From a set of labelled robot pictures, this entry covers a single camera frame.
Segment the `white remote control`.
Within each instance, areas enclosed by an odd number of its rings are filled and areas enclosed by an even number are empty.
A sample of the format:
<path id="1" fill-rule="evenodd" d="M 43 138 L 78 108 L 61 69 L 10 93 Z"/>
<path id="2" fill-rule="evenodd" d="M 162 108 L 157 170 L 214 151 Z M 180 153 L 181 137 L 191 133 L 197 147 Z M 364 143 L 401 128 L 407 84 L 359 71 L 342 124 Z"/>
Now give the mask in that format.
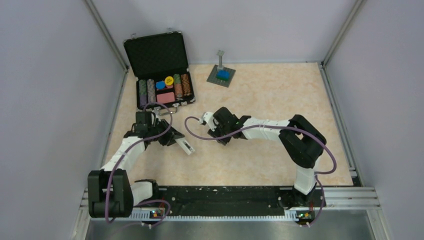
<path id="1" fill-rule="evenodd" d="M 195 152 L 195 149 L 190 145 L 185 137 L 178 138 L 175 142 L 184 150 L 187 155 L 191 155 Z"/>

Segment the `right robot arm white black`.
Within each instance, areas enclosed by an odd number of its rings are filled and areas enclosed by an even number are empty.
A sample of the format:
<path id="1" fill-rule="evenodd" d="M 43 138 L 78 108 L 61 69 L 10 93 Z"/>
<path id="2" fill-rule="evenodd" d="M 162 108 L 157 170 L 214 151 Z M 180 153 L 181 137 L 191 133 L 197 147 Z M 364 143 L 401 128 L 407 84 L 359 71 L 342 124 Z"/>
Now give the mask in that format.
<path id="1" fill-rule="evenodd" d="M 279 142 L 296 164 L 293 200 L 307 206 L 314 198 L 317 185 L 315 166 L 324 152 L 326 138 L 302 115 L 288 120 L 258 119 L 250 115 L 237 117 L 228 108 L 205 112 L 200 119 L 209 127 L 208 135 L 226 145 L 231 139 L 262 139 Z"/>

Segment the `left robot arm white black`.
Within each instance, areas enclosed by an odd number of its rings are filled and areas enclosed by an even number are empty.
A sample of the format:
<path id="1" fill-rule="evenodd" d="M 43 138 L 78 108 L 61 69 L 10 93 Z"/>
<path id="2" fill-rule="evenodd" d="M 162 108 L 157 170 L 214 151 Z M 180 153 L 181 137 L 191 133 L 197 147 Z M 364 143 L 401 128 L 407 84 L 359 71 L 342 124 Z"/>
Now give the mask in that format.
<path id="1" fill-rule="evenodd" d="M 151 142 L 162 146 L 178 144 L 187 155 L 194 153 L 185 135 L 154 112 L 138 111 L 135 123 L 123 136 L 116 153 L 99 170 L 87 177 L 88 211 L 92 218 L 126 218 L 133 207 L 144 202 L 154 207 L 160 202 L 158 184 L 152 179 L 130 183 L 128 173 Z"/>

